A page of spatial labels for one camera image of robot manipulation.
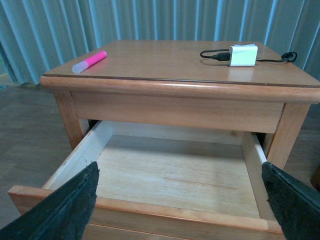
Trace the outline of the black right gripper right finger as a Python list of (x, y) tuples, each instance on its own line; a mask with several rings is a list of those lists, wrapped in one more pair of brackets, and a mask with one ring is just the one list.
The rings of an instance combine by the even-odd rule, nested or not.
[(320, 238), (320, 193), (272, 163), (262, 164), (271, 210), (287, 240)]

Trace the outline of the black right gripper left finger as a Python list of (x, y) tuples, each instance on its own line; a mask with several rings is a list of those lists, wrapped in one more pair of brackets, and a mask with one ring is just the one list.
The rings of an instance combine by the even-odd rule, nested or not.
[(99, 169), (92, 162), (0, 231), (2, 240), (80, 240), (97, 200)]

